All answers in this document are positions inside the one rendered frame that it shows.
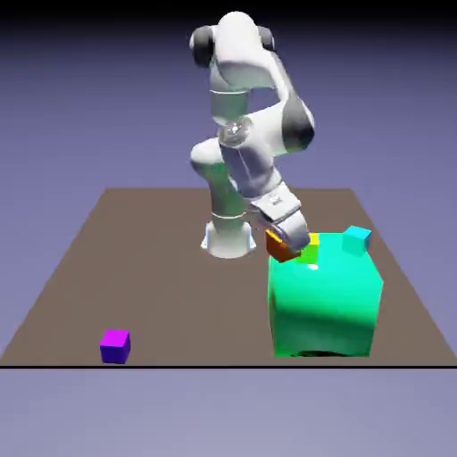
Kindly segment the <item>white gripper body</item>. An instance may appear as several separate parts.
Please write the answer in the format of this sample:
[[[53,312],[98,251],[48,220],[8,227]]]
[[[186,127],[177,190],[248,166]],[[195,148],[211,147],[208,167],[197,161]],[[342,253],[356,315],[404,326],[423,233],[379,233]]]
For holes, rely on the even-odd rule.
[[[300,209],[289,213],[265,210],[264,218],[269,230],[278,236],[291,251],[301,251],[309,244],[309,229]]]

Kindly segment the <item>small orange cube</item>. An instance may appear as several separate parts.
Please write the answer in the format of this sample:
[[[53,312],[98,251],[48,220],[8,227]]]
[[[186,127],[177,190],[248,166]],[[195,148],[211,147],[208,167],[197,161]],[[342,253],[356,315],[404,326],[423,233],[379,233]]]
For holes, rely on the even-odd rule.
[[[278,262],[287,262],[301,255],[301,252],[293,252],[277,235],[271,230],[265,230],[266,250],[269,255]]]

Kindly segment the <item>small yellow cube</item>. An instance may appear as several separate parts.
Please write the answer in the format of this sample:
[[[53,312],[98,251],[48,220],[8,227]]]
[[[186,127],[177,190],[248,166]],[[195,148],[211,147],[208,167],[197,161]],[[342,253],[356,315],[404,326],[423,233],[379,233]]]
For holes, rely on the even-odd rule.
[[[309,237],[309,244],[301,251],[300,256],[296,258],[296,261],[306,265],[317,265],[320,249],[320,235],[318,233],[310,233]]]

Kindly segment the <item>small cyan cube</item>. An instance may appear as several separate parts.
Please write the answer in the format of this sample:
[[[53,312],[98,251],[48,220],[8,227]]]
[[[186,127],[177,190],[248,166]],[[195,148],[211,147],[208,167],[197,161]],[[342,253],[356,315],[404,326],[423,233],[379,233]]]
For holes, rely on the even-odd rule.
[[[343,233],[343,250],[353,255],[362,256],[369,251],[370,239],[370,229],[352,225]]]

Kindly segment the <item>small purple cube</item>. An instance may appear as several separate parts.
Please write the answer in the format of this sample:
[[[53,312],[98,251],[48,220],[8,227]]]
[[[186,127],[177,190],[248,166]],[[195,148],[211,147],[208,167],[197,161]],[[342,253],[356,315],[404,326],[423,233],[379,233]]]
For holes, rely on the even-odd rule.
[[[103,363],[125,364],[130,353],[130,334],[127,330],[107,329],[100,341]]]

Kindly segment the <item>large green box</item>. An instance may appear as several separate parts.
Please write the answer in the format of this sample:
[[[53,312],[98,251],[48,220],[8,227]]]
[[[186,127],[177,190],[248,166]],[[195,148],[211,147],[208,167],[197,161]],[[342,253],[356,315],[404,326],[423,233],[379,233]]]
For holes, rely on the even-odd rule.
[[[369,251],[343,250],[344,232],[319,233],[317,265],[269,258],[275,356],[370,355],[384,280]]]

